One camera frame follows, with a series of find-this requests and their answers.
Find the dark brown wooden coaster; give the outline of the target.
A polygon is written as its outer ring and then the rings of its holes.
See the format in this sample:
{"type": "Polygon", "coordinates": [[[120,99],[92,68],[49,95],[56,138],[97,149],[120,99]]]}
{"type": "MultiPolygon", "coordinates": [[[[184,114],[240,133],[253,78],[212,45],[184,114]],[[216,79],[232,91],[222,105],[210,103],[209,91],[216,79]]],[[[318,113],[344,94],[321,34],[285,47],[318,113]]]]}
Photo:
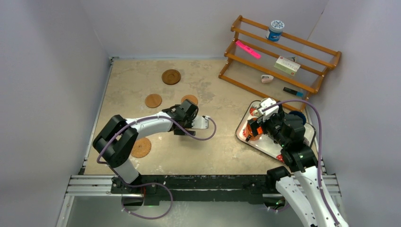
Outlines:
{"type": "Polygon", "coordinates": [[[162,74],[162,81],[167,85],[175,85],[181,80],[181,74],[175,69],[168,69],[162,74]]]}

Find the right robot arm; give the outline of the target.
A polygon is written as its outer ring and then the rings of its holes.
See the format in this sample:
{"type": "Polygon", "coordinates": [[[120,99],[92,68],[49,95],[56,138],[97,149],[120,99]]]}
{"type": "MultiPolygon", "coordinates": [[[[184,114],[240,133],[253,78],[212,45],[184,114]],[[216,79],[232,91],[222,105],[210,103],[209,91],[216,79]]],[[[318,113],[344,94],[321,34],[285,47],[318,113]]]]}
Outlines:
{"type": "Polygon", "coordinates": [[[279,192],[305,227],[347,227],[324,183],[320,156],[305,141],[301,112],[284,112],[283,102],[263,99],[248,120],[250,135],[268,135],[281,147],[286,167],[267,171],[266,188],[279,192]]]}

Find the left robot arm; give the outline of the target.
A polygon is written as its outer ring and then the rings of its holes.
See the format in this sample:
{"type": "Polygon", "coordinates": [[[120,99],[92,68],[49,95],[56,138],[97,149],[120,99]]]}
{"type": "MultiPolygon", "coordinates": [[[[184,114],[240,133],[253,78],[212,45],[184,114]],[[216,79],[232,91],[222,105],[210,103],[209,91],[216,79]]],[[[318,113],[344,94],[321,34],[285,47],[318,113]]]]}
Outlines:
{"type": "Polygon", "coordinates": [[[174,135],[187,135],[201,141],[195,130],[207,129],[210,123],[214,126],[216,123],[210,116],[198,113],[198,106],[186,99],[145,117],[128,119],[114,115],[92,142],[99,153],[96,161],[109,166],[123,181],[122,186],[128,193],[136,193],[141,187],[141,174],[129,160],[135,143],[147,136],[171,131],[174,135]]]}

